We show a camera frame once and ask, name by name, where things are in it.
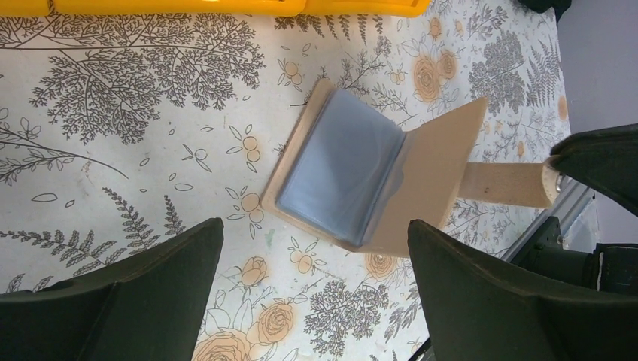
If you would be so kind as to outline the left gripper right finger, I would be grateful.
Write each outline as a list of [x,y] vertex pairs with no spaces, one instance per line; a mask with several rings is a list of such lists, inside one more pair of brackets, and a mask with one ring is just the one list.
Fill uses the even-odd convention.
[[637,299],[529,272],[423,220],[409,256],[437,360],[635,360]]

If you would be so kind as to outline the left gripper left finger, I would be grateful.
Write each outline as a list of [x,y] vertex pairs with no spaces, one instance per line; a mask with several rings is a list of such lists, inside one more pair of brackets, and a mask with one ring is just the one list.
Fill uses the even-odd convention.
[[208,219],[145,252],[1,297],[3,360],[189,360],[223,247]]

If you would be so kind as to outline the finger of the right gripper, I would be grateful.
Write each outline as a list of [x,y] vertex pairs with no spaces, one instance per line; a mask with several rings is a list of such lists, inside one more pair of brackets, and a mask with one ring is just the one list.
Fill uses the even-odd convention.
[[556,144],[550,166],[637,215],[637,125],[575,133]]

